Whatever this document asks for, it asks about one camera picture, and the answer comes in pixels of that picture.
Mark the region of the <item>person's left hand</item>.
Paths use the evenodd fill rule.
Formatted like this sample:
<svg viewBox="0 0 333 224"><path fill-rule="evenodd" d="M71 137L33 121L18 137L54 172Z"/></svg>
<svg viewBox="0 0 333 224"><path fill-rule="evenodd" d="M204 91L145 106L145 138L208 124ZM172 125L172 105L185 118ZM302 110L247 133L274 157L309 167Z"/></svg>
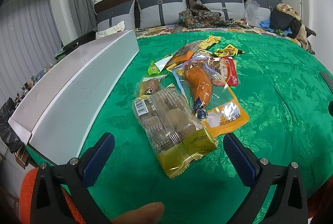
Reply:
<svg viewBox="0 0 333 224"><path fill-rule="evenodd" d="M136 210L128 211L111 220L113 224L156 224L165 211L162 202L149 203Z"/></svg>

